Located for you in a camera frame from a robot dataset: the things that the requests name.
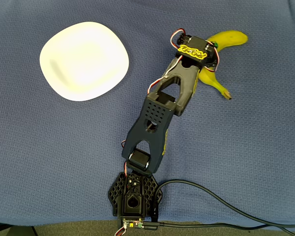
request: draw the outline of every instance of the hole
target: hole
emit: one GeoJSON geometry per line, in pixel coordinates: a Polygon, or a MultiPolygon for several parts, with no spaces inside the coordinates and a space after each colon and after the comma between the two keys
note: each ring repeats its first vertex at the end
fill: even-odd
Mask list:
{"type": "Polygon", "coordinates": [[[183,57],[181,60],[181,65],[185,68],[189,68],[194,65],[194,61],[188,57],[183,57]]]}
{"type": "Polygon", "coordinates": [[[171,96],[174,101],[177,101],[180,95],[180,86],[179,86],[180,82],[177,81],[177,83],[178,84],[173,83],[162,90],[163,93],[171,96]]]}
{"type": "Polygon", "coordinates": [[[129,207],[137,207],[139,205],[139,201],[135,198],[135,197],[131,197],[129,200],[128,200],[128,206],[129,207]]]}
{"type": "Polygon", "coordinates": [[[150,151],[149,151],[149,144],[147,141],[141,141],[137,144],[136,146],[137,149],[140,149],[148,154],[150,154],[150,151]]]}
{"type": "Polygon", "coordinates": [[[152,117],[150,117],[150,119],[151,120],[146,120],[146,131],[154,133],[157,130],[157,123],[154,122],[156,119],[154,119],[154,121],[152,121],[152,117]]]}

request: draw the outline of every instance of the yellow banana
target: yellow banana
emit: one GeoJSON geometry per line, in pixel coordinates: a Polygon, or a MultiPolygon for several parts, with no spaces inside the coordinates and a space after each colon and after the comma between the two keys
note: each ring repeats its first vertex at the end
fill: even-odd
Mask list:
{"type": "MultiPolygon", "coordinates": [[[[222,49],[226,47],[236,46],[244,44],[248,41],[248,37],[246,34],[236,31],[236,30],[230,30],[230,31],[224,31],[219,32],[216,35],[210,37],[208,41],[216,42],[218,47],[217,51],[221,51],[222,49]]],[[[215,87],[217,90],[220,91],[220,93],[228,100],[230,100],[231,94],[228,92],[226,88],[224,88],[215,77],[214,72],[210,72],[206,70],[205,68],[201,70],[201,72],[198,75],[198,78],[205,84],[211,85],[215,87]]]]}

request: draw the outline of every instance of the blue fabric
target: blue fabric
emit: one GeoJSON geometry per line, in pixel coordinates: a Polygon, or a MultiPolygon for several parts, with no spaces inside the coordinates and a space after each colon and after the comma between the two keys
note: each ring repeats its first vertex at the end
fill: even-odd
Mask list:
{"type": "MultiPolygon", "coordinates": [[[[155,178],[191,180],[256,217],[295,223],[295,0],[0,0],[0,222],[114,219],[107,193],[122,171],[120,142],[180,27],[202,38],[240,30],[249,41],[220,53],[217,78],[233,100],[199,82],[155,178]],[[84,21],[115,32],[130,67],[108,93],[73,102],[49,86],[39,54],[84,21]]],[[[196,188],[163,192],[160,220],[259,225],[196,188]]]]}

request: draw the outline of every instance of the banana tip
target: banana tip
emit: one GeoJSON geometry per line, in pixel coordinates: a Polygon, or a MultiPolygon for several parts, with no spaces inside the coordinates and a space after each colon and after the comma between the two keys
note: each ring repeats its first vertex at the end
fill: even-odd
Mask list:
{"type": "Polygon", "coordinates": [[[224,96],[227,100],[231,100],[231,98],[232,98],[230,92],[228,92],[227,90],[223,91],[223,96],[224,96]]]}

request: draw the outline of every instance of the white plate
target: white plate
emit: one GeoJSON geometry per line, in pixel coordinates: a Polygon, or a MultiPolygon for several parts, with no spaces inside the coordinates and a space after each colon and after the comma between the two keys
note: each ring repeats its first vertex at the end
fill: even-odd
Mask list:
{"type": "Polygon", "coordinates": [[[72,101],[96,98],[116,86],[129,67],[128,53],[106,26],[83,22],[53,36],[40,53],[50,86],[72,101]]]}

